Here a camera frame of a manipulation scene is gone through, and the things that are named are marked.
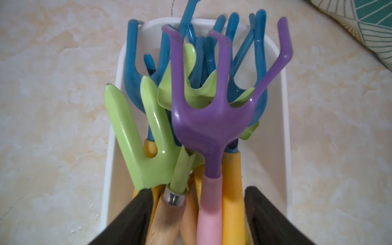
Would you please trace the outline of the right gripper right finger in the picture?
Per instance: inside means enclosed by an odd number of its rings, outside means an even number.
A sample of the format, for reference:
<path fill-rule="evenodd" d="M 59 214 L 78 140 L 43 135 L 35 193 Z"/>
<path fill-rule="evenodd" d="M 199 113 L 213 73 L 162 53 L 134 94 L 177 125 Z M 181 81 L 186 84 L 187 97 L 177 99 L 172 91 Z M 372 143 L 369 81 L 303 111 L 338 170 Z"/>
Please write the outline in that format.
<path fill-rule="evenodd" d="M 255 186 L 245 190 L 245 210 L 256 245 L 313 245 Z"/>

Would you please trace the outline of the light green fork wooden handle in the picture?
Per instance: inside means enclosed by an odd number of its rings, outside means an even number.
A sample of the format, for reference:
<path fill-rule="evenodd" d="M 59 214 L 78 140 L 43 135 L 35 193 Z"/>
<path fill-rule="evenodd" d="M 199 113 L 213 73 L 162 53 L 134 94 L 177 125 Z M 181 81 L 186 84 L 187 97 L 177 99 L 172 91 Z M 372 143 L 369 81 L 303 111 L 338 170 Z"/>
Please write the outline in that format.
<path fill-rule="evenodd" d="M 110 83 L 105 87 L 105 105 L 134 188 L 139 193 L 147 189 L 153 194 L 153 218 L 146 243 L 173 245 L 186 209 L 190 173 L 205 160 L 200 153 L 176 145 L 152 79 L 144 76 L 140 88 L 153 141 L 141 141 L 127 99 Z"/>

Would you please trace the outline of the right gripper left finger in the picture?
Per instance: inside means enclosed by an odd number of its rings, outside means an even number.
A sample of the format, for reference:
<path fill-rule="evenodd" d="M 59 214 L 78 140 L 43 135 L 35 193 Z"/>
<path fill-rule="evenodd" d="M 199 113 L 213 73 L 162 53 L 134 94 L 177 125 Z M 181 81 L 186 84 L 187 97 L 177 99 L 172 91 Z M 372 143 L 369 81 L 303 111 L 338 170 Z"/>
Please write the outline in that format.
<path fill-rule="evenodd" d="M 153 209 L 153 193 L 141 190 L 91 245 L 144 245 Z"/>

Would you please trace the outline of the purple rake pink handle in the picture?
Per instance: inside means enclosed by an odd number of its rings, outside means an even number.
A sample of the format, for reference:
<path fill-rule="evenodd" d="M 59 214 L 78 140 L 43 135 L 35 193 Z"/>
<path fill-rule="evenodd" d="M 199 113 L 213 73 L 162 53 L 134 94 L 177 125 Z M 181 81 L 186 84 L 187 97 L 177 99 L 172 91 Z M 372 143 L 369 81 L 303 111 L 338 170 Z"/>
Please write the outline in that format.
<path fill-rule="evenodd" d="M 262 93 L 293 57 L 287 18 L 280 18 L 277 27 L 280 41 L 279 57 L 260 80 L 249 100 L 238 108 L 230 106 L 227 100 L 232 43 L 221 33 L 213 30 L 209 32 L 209 35 L 219 43 L 217 87 L 215 98 L 203 109 L 191 107 L 185 99 L 182 35 L 170 26 L 162 27 L 170 40 L 173 129 L 185 147 L 201 153 L 205 158 L 197 226 L 199 245 L 222 243 L 221 164 L 224 150 L 247 128 Z"/>

